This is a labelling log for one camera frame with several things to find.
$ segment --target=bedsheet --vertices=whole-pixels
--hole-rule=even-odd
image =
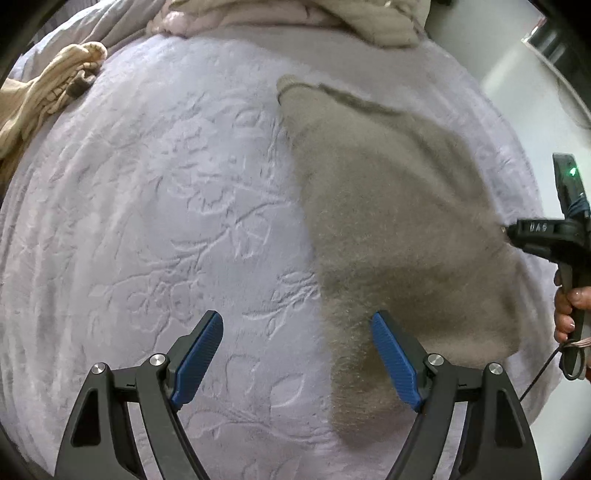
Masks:
[[[92,364],[138,364],[216,309],[223,341],[180,412],[212,479],[386,476],[410,409],[347,438],[328,422],[321,299],[275,97],[286,73],[453,130],[504,222],[541,215],[514,133],[430,41],[386,51],[337,31],[232,27],[128,45],[43,126],[0,210],[0,421],[46,470]],[[515,288],[530,315],[507,362],[518,392],[553,347],[554,269],[520,261]],[[530,394],[530,419],[557,380],[550,368]],[[438,479],[461,415],[457,408]],[[147,473],[158,478],[137,409],[132,420]]]

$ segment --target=gray striped curtain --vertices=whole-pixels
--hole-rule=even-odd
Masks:
[[[80,10],[91,7],[97,4],[100,0],[68,0],[63,7],[61,7],[46,23],[43,25],[33,37],[33,43],[37,43],[49,32],[54,31],[62,23],[67,21],[72,16],[76,15]]]

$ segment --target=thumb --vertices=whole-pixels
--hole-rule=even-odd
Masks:
[[[573,288],[566,296],[573,307],[591,310],[591,287]]]

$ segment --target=human hand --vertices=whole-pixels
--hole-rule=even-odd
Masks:
[[[558,343],[568,340],[568,334],[574,330],[574,321],[570,314],[573,307],[579,310],[591,310],[591,287],[573,288],[569,292],[562,289],[560,273],[556,272],[554,284],[558,287],[554,295],[554,339]],[[587,362],[585,377],[591,381],[591,365]]]

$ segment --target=white floor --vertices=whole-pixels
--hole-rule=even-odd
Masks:
[[[591,191],[591,125],[521,42],[539,17],[527,0],[454,0],[452,7],[431,6],[427,31],[509,120],[532,163],[545,215],[561,218],[552,153],[574,154]],[[591,435],[591,384],[563,380],[532,433],[544,480],[560,479]]]

